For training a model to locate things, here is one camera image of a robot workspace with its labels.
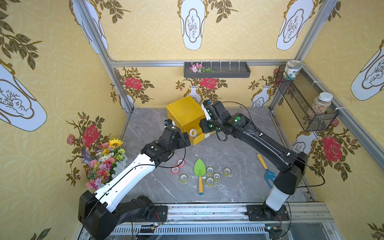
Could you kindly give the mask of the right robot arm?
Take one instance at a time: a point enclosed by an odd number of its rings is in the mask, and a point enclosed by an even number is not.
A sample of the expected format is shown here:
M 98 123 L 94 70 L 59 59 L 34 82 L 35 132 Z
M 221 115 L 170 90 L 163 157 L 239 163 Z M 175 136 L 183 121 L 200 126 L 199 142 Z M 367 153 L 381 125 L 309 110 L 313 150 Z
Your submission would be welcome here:
M 296 192 L 305 175 L 308 156 L 285 148 L 257 128 L 251 118 L 241 113 L 231 115 L 220 101 L 204 101 L 202 109 L 206 116 L 199 124 L 203 133 L 215 131 L 232 136 L 267 157 L 280 171 L 264 203 L 265 209 L 278 212 L 289 196 Z

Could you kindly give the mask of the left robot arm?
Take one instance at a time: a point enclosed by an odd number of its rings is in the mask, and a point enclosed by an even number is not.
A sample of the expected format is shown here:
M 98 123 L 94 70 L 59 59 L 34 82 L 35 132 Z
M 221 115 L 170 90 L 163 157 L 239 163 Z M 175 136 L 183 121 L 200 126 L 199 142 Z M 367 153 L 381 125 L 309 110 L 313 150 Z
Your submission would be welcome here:
M 117 177 L 94 193 L 85 191 L 79 200 L 78 219 L 82 230 L 95 240 L 106 239 L 118 225 L 133 219 L 149 219 L 154 203 L 146 196 L 124 203 L 127 193 L 147 174 L 167 162 L 175 150 L 191 145 L 188 133 L 168 125 L 161 137 L 146 144 L 135 160 Z

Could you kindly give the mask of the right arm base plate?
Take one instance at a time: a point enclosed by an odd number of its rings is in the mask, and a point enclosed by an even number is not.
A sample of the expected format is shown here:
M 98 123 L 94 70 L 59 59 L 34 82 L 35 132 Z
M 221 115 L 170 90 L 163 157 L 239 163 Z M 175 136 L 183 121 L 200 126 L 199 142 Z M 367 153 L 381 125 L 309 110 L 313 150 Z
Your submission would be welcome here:
M 291 219 L 290 212 L 285 205 L 278 211 L 273 210 L 267 205 L 247 205 L 245 215 L 249 221 L 289 221 Z

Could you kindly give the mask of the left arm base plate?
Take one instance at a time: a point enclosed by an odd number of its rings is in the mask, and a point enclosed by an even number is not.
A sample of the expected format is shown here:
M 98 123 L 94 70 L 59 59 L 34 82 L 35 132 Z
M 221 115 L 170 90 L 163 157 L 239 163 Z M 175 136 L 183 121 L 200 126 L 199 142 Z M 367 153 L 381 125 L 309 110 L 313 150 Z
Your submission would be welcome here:
M 166 205 L 155 205 L 146 209 L 139 217 L 134 218 L 133 222 L 157 222 L 163 223 L 167 221 L 168 207 Z

